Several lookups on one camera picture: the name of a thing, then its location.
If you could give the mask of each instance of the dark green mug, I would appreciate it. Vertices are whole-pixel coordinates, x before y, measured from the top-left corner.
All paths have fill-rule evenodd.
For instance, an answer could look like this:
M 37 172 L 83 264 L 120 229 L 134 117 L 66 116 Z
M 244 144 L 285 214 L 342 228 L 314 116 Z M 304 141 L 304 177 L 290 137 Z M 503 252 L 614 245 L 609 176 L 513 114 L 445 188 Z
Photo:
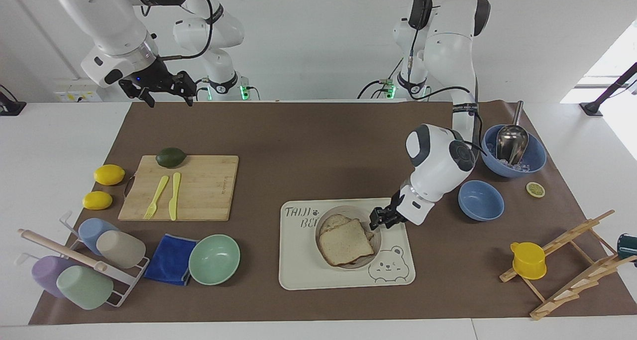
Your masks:
M 624 233 L 617 239 L 617 254 L 620 259 L 626 259 L 629 256 L 637 255 L 637 236 Z

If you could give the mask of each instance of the bear drawing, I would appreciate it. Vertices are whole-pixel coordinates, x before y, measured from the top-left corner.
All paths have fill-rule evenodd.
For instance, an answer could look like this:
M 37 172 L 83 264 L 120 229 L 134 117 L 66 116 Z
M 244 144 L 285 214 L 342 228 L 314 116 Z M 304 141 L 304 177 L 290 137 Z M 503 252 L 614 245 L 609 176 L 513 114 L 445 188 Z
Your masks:
M 368 267 L 369 276 L 374 283 L 391 283 L 398 279 L 407 281 L 409 267 L 403 259 L 403 249 L 394 245 L 392 249 L 383 249 L 378 252 L 374 261 Z

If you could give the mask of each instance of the knife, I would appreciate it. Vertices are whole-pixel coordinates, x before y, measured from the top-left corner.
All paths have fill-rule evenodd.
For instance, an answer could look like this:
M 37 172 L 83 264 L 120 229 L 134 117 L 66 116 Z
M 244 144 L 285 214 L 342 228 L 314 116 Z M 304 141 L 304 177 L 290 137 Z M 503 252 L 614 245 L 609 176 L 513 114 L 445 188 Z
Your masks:
M 173 197 L 168 202 L 168 212 L 170 213 L 170 220 L 177 220 L 177 195 L 179 194 L 179 184 L 182 181 L 182 174 L 175 172 L 173 174 Z

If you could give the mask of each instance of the yellow mug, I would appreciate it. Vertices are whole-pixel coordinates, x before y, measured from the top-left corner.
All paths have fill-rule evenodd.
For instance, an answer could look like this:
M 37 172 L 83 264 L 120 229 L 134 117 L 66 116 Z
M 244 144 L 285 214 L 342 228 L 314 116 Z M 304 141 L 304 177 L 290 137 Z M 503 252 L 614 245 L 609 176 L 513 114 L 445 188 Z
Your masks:
M 511 251 L 514 252 L 514 270 L 519 276 L 537 280 L 546 275 L 546 254 L 539 245 L 513 242 Z

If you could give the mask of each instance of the white tray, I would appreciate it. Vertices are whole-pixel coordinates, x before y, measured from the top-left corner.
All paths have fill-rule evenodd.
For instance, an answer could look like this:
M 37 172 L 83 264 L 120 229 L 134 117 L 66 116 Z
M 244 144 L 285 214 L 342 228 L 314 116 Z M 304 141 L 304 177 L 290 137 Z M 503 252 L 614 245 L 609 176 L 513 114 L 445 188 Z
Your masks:
M 388 204 L 389 199 L 304 200 L 284 204 L 279 240 L 281 286 L 286 290 L 308 290 L 406 285 L 414 281 L 416 270 L 405 224 L 391 229 L 382 226 L 380 252 L 368 266 L 359 269 L 332 267 L 317 248 L 314 227 L 324 212 L 337 206 L 356 206 L 371 213 L 375 207 Z

